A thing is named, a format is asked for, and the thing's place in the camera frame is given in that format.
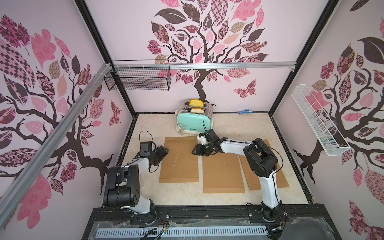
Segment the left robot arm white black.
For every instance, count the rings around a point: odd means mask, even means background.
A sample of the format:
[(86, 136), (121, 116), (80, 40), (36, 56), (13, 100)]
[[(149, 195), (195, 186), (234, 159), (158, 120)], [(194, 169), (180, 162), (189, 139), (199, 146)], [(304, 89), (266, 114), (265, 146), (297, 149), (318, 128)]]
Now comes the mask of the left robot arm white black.
[(140, 151), (131, 163), (109, 169), (102, 207), (127, 210), (147, 225), (154, 223), (155, 204), (141, 196), (140, 176), (151, 167), (158, 167), (168, 153), (167, 148), (157, 147), (152, 141), (140, 143)]

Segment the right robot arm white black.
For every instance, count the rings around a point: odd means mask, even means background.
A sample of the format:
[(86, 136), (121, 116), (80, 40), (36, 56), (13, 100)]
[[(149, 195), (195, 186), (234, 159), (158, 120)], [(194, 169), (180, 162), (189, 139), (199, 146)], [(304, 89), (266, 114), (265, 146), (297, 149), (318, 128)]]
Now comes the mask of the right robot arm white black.
[(251, 171), (259, 178), (261, 184), (261, 215), (266, 222), (272, 223), (275, 218), (284, 215), (276, 183), (278, 159), (262, 139), (241, 142), (228, 138), (209, 140), (207, 136), (198, 136), (198, 144), (192, 150), (192, 155), (209, 157), (217, 153), (237, 154), (246, 158)]

